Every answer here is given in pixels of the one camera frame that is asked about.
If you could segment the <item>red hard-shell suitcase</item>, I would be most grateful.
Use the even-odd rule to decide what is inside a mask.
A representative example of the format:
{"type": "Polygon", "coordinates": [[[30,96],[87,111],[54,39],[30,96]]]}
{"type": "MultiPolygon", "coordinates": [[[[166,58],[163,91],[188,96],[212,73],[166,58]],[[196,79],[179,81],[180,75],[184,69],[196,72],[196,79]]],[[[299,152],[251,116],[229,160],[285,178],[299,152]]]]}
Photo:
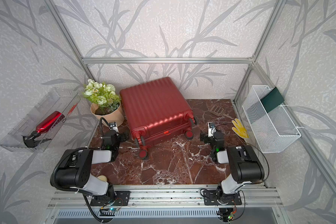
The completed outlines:
{"type": "Polygon", "coordinates": [[[149,148],[183,134],[194,137],[193,110],[170,77],[163,77],[120,92],[132,140],[146,159],[149,148]]]}

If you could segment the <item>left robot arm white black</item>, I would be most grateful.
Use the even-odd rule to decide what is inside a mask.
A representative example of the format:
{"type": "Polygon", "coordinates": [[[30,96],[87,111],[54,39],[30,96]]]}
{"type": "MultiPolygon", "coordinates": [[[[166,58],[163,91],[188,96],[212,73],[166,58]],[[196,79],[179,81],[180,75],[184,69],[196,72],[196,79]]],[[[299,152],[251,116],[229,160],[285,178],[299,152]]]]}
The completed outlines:
{"type": "Polygon", "coordinates": [[[110,163],[116,160],[120,144],[129,139],[129,133],[119,133],[115,122],[105,118],[99,121],[101,146],[68,149],[55,166],[50,184],[60,191],[81,193],[91,215],[101,224],[108,224],[113,216],[105,214],[107,205],[125,200],[117,195],[111,183],[91,174],[93,164],[110,163]]]}

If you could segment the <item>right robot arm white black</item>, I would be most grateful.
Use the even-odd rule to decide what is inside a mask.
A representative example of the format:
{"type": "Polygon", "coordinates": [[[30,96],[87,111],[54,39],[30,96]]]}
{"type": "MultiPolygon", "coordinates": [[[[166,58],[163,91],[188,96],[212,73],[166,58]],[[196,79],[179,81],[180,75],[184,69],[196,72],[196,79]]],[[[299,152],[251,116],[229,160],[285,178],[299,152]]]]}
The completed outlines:
{"type": "Polygon", "coordinates": [[[221,181],[216,190],[204,189],[201,193],[204,204],[210,206],[242,205],[242,187],[264,180],[265,171],[252,146],[225,146],[222,132],[200,134],[200,141],[211,146],[210,157],[218,164],[228,164],[230,174],[221,181]]]}

